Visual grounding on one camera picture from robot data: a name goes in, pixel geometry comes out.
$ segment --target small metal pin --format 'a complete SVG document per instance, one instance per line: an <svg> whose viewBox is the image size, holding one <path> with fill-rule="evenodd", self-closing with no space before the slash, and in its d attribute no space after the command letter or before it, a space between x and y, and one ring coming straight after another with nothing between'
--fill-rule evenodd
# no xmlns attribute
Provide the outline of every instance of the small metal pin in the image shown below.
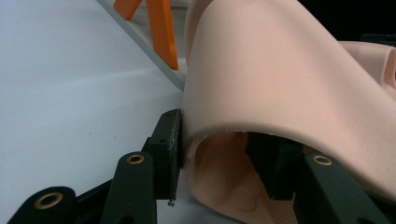
<svg viewBox="0 0 396 224"><path fill-rule="evenodd" d="M175 201L173 199L169 200L168 205L171 207L175 206Z"/></svg>

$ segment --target screw hole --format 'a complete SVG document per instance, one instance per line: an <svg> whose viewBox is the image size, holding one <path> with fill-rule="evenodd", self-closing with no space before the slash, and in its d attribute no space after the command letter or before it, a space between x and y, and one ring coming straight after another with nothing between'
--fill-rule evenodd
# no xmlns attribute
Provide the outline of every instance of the screw hole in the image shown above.
<svg viewBox="0 0 396 224"><path fill-rule="evenodd" d="M35 201L36 209L48 209L58 204L64 196L60 192L52 192L41 196Z"/></svg>
<svg viewBox="0 0 396 224"><path fill-rule="evenodd" d="M131 216L122 217L119 221L119 224L133 224L134 218Z"/></svg>
<svg viewBox="0 0 396 224"><path fill-rule="evenodd" d="M332 161L326 157L316 156L314 157L314 161L319 163L320 165L332 165Z"/></svg>
<svg viewBox="0 0 396 224"><path fill-rule="evenodd" d="M133 155L133 156L130 156L127 159L127 161L130 164L138 164L138 163L142 162L144 159L145 159L145 157L142 155Z"/></svg>

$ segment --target orange plastic part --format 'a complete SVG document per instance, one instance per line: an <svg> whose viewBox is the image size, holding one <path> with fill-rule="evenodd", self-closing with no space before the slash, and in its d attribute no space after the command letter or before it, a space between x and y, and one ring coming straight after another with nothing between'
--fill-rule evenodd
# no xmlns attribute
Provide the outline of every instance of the orange plastic part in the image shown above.
<svg viewBox="0 0 396 224"><path fill-rule="evenodd" d="M142 0L116 0L113 7L125 19L130 20ZM172 68L177 70L177 50L169 0L147 0L148 19L153 48Z"/></svg>
<svg viewBox="0 0 396 224"><path fill-rule="evenodd" d="M154 50L172 69L177 70L177 50L169 0L146 2Z"/></svg>
<svg viewBox="0 0 396 224"><path fill-rule="evenodd" d="M129 21L142 0L116 0L113 7L127 21Z"/></svg>

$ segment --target pink silicone material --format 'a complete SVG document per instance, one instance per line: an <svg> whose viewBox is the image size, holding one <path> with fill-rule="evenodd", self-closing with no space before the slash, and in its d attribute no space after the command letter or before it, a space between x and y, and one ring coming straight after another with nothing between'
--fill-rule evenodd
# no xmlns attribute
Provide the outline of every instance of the pink silicone material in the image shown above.
<svg viewBox="0 0 396 224"><path fill-rule="evenodd" d="M196 28L186 22L182 126L183 173L197 200L246 223L295 223L290 202L268 200L245 154L247 132L316 148L396 199L396 103L298 1L202 8Z"/></svg>

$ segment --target white table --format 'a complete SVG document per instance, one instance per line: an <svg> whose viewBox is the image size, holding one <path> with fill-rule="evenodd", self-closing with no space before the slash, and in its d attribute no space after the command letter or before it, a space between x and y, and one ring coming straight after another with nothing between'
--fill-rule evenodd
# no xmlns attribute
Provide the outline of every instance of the white table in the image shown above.
<svg viewBox="0 0 396 224"><path fill-rule="evenodd" d="M32 194L79 195L140 150L182 91L95 0L0 0L0 223ZM158 223L237 223L179 181Z"/></svg>

